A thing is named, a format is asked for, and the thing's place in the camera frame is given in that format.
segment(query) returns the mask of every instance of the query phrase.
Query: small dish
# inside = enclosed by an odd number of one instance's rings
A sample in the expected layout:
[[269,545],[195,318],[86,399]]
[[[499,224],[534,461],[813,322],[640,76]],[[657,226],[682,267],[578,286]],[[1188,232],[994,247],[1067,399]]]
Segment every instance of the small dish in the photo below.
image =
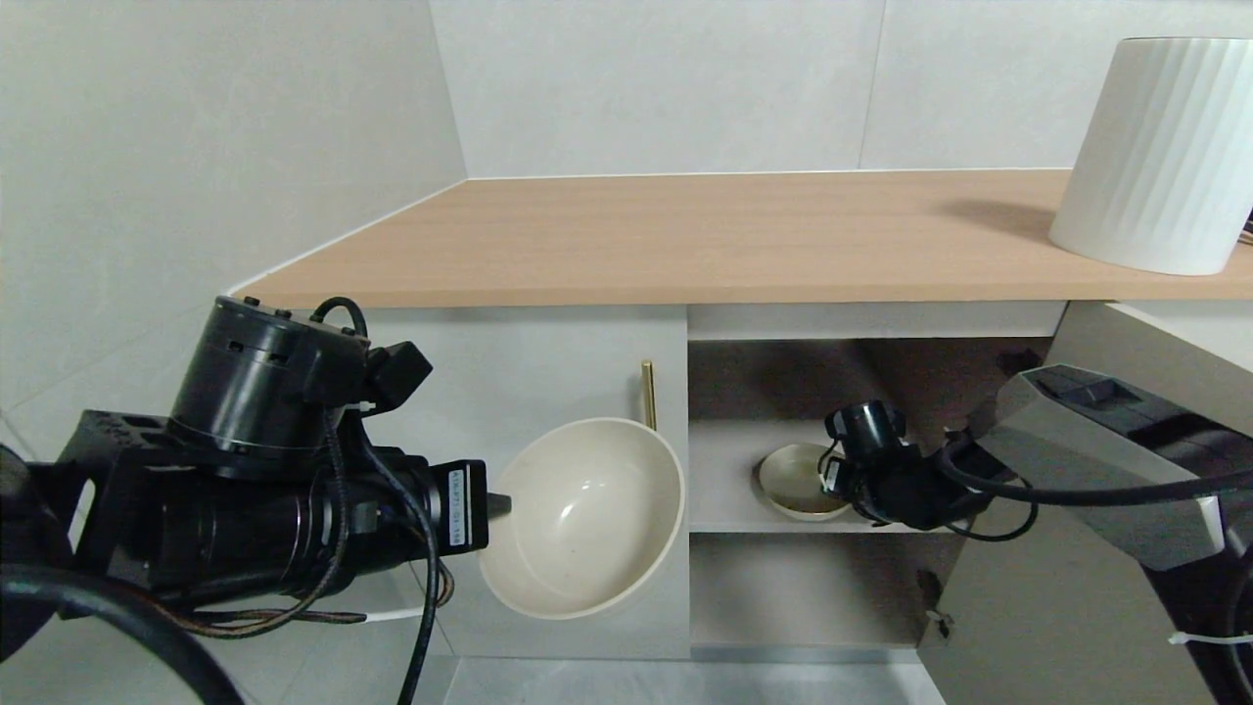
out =
[[[793,443],[771,453],[753,471],[753,481],[766,501],[781,513],[801,522],[824,522],[848,510],[843,500],[822,492],[818,461],[827,448],[816,443]],[[837,450],[834,458],[843,458]]]

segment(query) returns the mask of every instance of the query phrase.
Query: cream bowl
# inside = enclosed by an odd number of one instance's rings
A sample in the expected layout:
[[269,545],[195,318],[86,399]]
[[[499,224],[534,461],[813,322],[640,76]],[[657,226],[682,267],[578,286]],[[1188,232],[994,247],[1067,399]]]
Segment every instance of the cream bowl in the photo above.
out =
[[603,612],[657,574],[683,525],[674,450],[630,419],[586,419],[531,443],[492,483],[512,511],[479,552],[487,586],[541,620]]

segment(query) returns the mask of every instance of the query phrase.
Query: robotic arm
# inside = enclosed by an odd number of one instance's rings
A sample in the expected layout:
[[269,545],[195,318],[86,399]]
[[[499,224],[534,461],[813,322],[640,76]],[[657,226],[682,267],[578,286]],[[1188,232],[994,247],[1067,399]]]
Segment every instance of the robotic arm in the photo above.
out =
[[[355,327],[325,322],[337,306]],[[412,342],[371,347],[350,299],[302,318],[218,297],[168,418],[84,412],[55,463],[0,448],[5,569],[70,571],[123,587],[192,634],[242,639],[293,619],[360,621],[308,606],[358,575],[425,558],[411,695],[441,576],[450,589],[440,557],[484,548],[489,516],[509,511],[507,497],[487,492],[481,461],[430,465],[370,443],[362,419],[403,404],[430,373]],[[88,483],[71,552],[66,533]],[[56,610],[13,600],[5,579],[4,659]],[[247,619],[199,611],[268,594],[298,602]],[[64,619],[85,615],[59,605]]]

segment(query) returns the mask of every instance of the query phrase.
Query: white vase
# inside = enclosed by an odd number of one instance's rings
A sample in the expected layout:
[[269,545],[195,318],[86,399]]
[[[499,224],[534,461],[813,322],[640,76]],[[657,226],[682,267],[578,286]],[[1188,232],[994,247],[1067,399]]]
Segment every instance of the white vase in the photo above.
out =
[[1253,208],[1253,40],[1125,39],[1049,238],[1173,274],[1223,270]]

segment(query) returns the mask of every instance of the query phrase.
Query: wire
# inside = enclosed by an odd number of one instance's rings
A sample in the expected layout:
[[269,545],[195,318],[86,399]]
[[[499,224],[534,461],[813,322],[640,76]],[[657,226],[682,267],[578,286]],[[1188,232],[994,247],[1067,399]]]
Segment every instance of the wire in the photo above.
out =
[[203,646],[152,605],[109,581],[60,569],[6,563],[0,567],[0,587],[5,600],[53,604],[100,617],[164,661],[202,701],[243,704],[231,677]]
[[[1224,635],[1240,636],[1237,634],[1238,630],[1235,629],[1235,615],[1239,611],[1240,599],[1248,589],[1249,580],[1253,580],[1253,550],[1245,548],[1244,553],[1240,556],[1239,570],[1235,571],[1235,576],[1232,580],[1232,590],[1227,595],[1223,605],[1222,634]],[[1230,662],[1235,685],[1239,687],[1245,702],[1248,702],[1248,705],[1253,705],[1253,682],[1249,682],[1249,674],[1244,669],[1244,662],[1240,660],[1240,645],[1228,644],[1223,647],[1223,651],[1227,652],[1227,660]]]
[[[1031,483],[1026,482],[1022,478],[1019,480],[1022,481],[1022,485],[1025,485],[1027,488],[1031,487]],[[1031,511],[1027,513],[1026,521],[1022,522],[1022,526],[1009,533],[996,533],[996,535],[976,533],[970,531],[969,528],[961,528],[959,526],[955,526],[951,522],[946,522],[945,528],[947,528],[949,531],[951,531],[957,536],[965,536],[966,538],[972,538],[975,541],[986,541],[987,543],[1001,543],[1005,541],[1014,541],[1015,538],[1019,538],[1020,536],[1031,531],[1031,527],[1035,526],[1035,521],[1037,518],[1040,518],[1040,505],[1037,502],[1032,502]],[[971,522],[970,526],[974,526],[974,520],[970,520],[970,522]]]
[[[242,622],[248,620],[268,620],[271,617],[277,617],[283,614],[283,610],[237,610],[237,611],[213,611],[213,612],[194,612],[195,620],[202,624],[226,624],[226,622]],[[318,622],[323,625],[358,625],[361,622],[370,621],[368,615],[365,612],[318,612],[315,610],[306,610],[299,615],[292,617],[296,622]]]
[[[322,580],[313,586],[313,590],[287,610],[274,610],[273,616],[266,617],[259,622],[234,627],[214,626],[209,621],[202,620],[198,612],[182,615],[169,610],[159,602],[152,601],[152,605],[154,605],[157,610],[192,634],[211,639],[234,640],[272,632],[287,622],[296,620],[299,615],[308,610],[309,605],[322,597],[322,595],[331,586],[331,582],[340,574],[340,567],[343,565],[343,557],[348,546],[348,493],[343,487],[347,471],[343,463],[343,451],[340,448],[340,437],[336,432],[336,425],[337,419],[335,411],[326,409],[322,414],[322,428],[326,432],[326,445],[331,453],[331,468],[333,472],[333,477],[331,480],[331,495],[336,501],[337,516],[340,517],[340,531],[336,536],[335,551],[331,555],[331,563],[327,566],[326,572],[322,574]],[[208,619],[213,619],[212,612],[208,614]]]
[[352,328],[357,331],[357,334],[370,337],[370,329],[366,327],[366,313],[361,311],[361,306],[358,306],[356,301],[348,298],[347,296],[332,296],[318,303],[317,308],[313,308],[313,314],[311,314],[309,318],[321,322],[326,318],[327,313],[336,308],[347,309],[348,316],[352,318]]
[[1056,507],[1138,507],[1143,505],[1159,505],[1163,502],[1179,502],[1182,500],[1198,500],[1213,497],[1215,495],[1229,495],[1233,492],[1253,491],[1253,470],[1237,471],[1219,477],[1170,482],[1165,485],[1152,485],[1146,487],[1126,487],[1119,490],[1095,491],[1063,491],[1063,490],[1035,490],[1031,487],[1012,487],[1000,482],[984,480],[957,470],[949,448],[941,448],[936,453],[936,466],[949,480],[962,485],[970,490],[1014,500],[1015,502],[1035,502],[1040,505],[1053,505]]
[[[417,531],[412,525],[405,525],[405,528],[407,528],[408,532],[413,535],[413,538],[424,542],[426,541],[426,538],[422,537],[422,532]],[[457,584],[455,580],[452,580],[452,571],[450,571],[449,567],[444,565],[442,558],[440,560],[439,570],[440,570],[441,587],[440,587],[440,599],[435,602],[435,606],[444,607],[445,605],[449,604],[449,601],[452,600],[452,594],[456,591]]]
[[408,670],[405,672],[405,682],[401,686],[400,697],[396,700],[398,705],[410,705],[410,702],[413,701],[413,694],[417,691],[417,680],[422,675],[422,664],[426,661],[426,650],[431,645],[431,632],[435,629],[440,545],[435,541],[435,527],[432,526],[430,512],[427,512],[426,507],[419,502],[416,497],[413,497],[413,493],[410,492],[398,478],[396,478],[396,473],[387,467],[387,463],[378,456],[375,447],[370,445],[365,428],[361,430],[361,451],[366,455],[370,463],[375,466],[375,470],[378,471],[378,475],[387,478],[387,482],[392,486],[392,488],[400,493],[410,511],[417,516],[417,522],[422,530],[422,538],[426,540],[426,597],[422,602],[422,621],[417,627],[417,640],[413,642],[413,652],[408,659]]

